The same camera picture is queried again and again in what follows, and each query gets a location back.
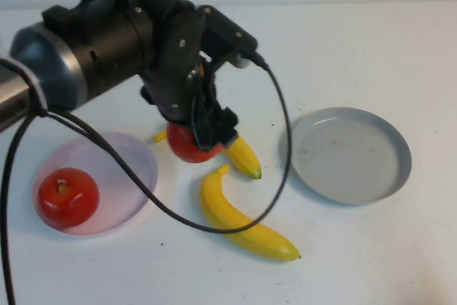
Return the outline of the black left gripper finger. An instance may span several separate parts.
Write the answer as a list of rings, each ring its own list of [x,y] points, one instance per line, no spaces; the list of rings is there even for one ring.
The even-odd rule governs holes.
[[[202,96],[195,96],[192,102],[192,130],[197,147],[200,150],[210,150],[212,147],[212,132],[209,115],[204,106]]]
[[[237,115],[229,107],[219,109],[214,119],[214,133],[222,145],[231,145],[237,138],[238,132],[235,127],[238,125]]]

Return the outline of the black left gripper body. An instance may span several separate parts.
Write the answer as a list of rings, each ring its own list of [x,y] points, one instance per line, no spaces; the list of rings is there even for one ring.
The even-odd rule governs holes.
[[[146,0],[153,21],[154,58],[142,75],[146,89],[168,121],[189,121],[199,63],[204,16],[189,0]]]

